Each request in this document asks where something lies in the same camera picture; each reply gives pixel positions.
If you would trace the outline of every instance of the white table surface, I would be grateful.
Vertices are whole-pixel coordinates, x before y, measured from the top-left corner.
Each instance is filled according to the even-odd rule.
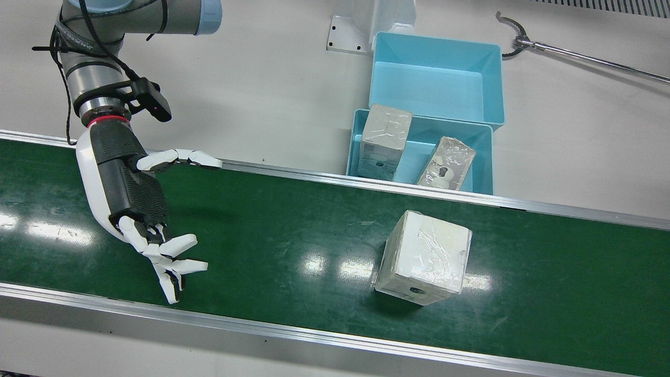
[[[64,135],[66,100],[45,52],[59,1],[0,4],[1,128]],[[141,113],[146,147],[344,173],[371,58],[326,51],[333,1],[224,1],[211,36],[128,35],[121,58],[158,82],[174,118]],[[526,0],[419,0],[418,34],[500,44],[531,38],[670,76],[670,21]],[[670,85],[524,52],[503,62],[507,123],[495,194],[670,219]],[[73,137],[83,130],[72,121]]]

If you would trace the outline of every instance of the blue container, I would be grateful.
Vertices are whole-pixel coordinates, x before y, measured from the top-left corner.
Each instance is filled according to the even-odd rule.
[[[505,122],[501,62],[495,44],[379,33],[369,105],[496,130]]]
[[[351,133],[351,149],[346,174],[358,175],[360,138],[370,110],[356,110]],[[442,136],[459,139],[477,152],[461,191],[493,194],[493,130],[489,125],[436,119],[412,117],[407,136],[407,144],[400,164],[395,172],[394,182],[415,184],[419,175],[432,157],[433,149]]]

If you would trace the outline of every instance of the green conveyor belt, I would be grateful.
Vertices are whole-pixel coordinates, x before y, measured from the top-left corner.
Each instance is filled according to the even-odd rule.
[[[74,152],[0,140],[0,281],[169,306],[93,219]],[[228,170],[159,179],[195,233],[174,307],[645,376],[670,376],[670,232]],[[372,288],[406,209],[473,230],[468,287],[427,307]]]

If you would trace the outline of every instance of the robotic arm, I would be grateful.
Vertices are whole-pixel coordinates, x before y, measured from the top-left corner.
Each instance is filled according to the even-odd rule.
[[[169,121],[170,107],[160,87],[117,54],[125,33],[211,34],[221,17],[220,0],[64,0],[51,46],[43,48],[62,69],[73,109],[86,126],[76,157],[90,209],[109,233],[151,261],[171,304],[179,301],[182,275],[208,265],[176,259],[197,240],[193,234],[170,237],[155,173],[178,162],[208,168],[222,162],[199,151],[144,150],[131,129],[132,114],[146,109]]]

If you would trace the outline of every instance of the box wrapped in plastic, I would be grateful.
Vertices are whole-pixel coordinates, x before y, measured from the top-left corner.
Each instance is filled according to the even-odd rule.
[[[359,176],[393,180],[411,122],[410,112],[372,105],[360,139]]]
[[[386,242],[375,289],[419,305],[459,294],[472,231],[406,211]]]
[[[437,189],[460,190],[476,152],[460,140],[443,136],[435,146],[417,184]]]

